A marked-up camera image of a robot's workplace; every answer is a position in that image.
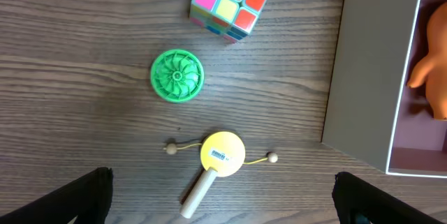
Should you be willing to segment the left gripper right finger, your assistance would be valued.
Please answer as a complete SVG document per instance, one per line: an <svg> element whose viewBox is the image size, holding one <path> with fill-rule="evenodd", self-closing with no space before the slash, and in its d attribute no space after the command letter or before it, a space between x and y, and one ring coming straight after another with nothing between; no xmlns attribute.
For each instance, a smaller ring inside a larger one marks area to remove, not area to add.
<svg viewBox="0 0 447 224"><path fill-rule="evenodd" d="M441 224L441 221L424 214L349 172L340 172L335 175L332 199L341 224Z"/></svg>

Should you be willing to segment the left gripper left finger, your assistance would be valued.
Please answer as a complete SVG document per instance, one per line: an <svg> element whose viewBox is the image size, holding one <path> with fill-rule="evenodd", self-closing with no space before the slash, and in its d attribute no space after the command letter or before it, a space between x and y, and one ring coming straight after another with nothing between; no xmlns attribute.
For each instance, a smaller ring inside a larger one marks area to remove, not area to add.
<svg viewBox="0 0 447 224"><path fill-rule="evenodd" d="M113 194L113 173L98 167L75 181L1 217L11 223L104 223Z"/></svg>

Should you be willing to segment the green plastic spinning top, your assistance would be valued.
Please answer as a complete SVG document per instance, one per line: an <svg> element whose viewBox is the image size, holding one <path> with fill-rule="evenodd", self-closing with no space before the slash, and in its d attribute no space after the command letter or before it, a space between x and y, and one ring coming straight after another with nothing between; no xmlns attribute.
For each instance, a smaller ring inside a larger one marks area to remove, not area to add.
<svg viewBox="0 0 447 224"><path fill-rule="evenodd" d="M160 54L152 63L149 79L155 93L171 103L195 98L205 83L199 59L186 50L173 49Z"/></svg>

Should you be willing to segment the orange dinosaur figure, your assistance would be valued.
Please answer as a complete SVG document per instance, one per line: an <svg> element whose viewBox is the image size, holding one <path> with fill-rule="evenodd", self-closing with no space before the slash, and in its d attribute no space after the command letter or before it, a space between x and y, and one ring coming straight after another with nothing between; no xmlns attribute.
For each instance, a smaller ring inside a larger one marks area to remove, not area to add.
<svg viewBox="0 0 447 224"><path fill-rule="evenodd" d="M425 84L425 96L436 120L446 120L446 3L438 7L427 23L428 52L413 68L407 86Z"/></svg>

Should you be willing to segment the multicoloured puzzle cube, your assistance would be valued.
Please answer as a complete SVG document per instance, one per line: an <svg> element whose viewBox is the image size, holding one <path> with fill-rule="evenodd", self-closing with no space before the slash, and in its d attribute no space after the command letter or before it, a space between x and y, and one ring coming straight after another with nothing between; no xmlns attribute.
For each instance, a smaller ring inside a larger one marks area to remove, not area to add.
<svg viewBox="0 0 447 224"><path fill-rule="evenodd" d="M267 0L191 0L189 19L237 43L253 31Z"/></svg>

